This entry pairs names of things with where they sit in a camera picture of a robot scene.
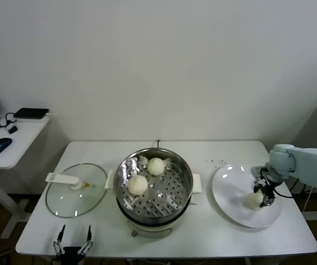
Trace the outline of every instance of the white plate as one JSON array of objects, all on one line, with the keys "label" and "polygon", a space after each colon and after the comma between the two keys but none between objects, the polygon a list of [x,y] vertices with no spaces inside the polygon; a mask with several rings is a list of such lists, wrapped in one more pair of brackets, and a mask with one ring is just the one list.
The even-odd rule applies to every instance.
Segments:
[{"label": "white plate", "polygon": [[268,227],[281,214],[281,200],[277,197],[271,206],[260,211],[249,208],[246,198],[253,192],[254,183],[250,169],[244,165],[219,169],[213,179],[213,194],[222,211],[236,222],[253,228]]}]

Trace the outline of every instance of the pot handle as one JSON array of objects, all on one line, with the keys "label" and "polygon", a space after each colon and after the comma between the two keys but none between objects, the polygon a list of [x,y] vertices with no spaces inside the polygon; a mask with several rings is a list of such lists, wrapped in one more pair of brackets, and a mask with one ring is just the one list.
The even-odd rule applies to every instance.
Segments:
[{"label": "pot handle", "polygon": [[104,185],[105,189],[113,189],[113,181],[114,181],[113,177],[114,177],[114,172],[113,172],[113,170],[110,170],[108,172],[107,180],[106,180],[105,185]]},{"label": "pot handle", "polygon": [[200,181],[200,175],[193,173],[193,188],[192,193],[203,193],[202,183]]}]

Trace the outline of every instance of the lid handle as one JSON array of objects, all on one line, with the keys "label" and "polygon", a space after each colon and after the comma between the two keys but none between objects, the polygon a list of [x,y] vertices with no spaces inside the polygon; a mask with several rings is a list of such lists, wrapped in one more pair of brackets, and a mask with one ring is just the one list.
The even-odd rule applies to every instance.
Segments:
[{"label": "lid handle", "polygon": [[49,173],[46,182],[62,183],[71,185],[72,189],[78,189],[82,186],[82,181],[75,176],[63,175],[58,173]]}]

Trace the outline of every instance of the robotic arm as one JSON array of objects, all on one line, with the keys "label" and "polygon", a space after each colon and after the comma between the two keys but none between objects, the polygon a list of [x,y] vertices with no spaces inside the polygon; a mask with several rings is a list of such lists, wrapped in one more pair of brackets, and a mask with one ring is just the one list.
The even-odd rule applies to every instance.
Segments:
[{"label": "robotic arm", "polygon": [[261,207],[274,202],[275,187],[289,176],[317,188],[317,149],[276,145],[269,153],[269,163],[264,167],[253,167],[252,174],[256,178],[254,192],[261,190],[263,193]]}]

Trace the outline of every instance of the steamed bun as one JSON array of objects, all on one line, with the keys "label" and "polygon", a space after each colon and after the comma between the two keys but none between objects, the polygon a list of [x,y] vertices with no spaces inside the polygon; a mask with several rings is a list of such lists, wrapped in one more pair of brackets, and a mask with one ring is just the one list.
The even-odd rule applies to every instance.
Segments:
[{"label": "steamed bun", "polygon": [[142,195],[147,189],[147,180],[141,175],[133,176],[128,183],[129,192],[133,195]]},{"label": "steamed bun", "polygon": [[155,157],[149,160],[147,163],[147,170],[151,175],[158,176],[165,171],[166,164],[162,159]]},{"label": "steamed bun", "polygon": [[260,192],[250,193],[247,196],[247,204],[254,211],[260,211],[260,204],[263,202],[263,194]]}]

